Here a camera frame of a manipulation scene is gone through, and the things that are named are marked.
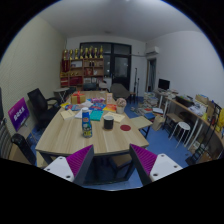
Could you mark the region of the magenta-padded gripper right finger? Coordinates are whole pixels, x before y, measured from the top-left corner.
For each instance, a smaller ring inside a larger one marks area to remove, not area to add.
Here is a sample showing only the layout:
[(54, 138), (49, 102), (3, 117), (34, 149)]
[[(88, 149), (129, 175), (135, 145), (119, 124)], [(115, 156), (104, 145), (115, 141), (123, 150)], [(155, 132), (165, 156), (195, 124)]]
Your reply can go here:
[(145, 186), (182, 169), (166, 154), (154, 154), (145, 148), (131, 144), (129, 153)]

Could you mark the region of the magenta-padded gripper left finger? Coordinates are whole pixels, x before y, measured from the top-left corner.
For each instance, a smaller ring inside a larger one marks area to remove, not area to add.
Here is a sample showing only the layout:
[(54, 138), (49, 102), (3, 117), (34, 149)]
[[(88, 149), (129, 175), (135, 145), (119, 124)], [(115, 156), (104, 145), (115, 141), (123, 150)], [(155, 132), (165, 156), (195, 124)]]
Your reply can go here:
[(89, 145), (68, 157), (59, 156), (45, 168), (45, 171), (77, 185), (82, 185), (93, 156), (94, 146)]

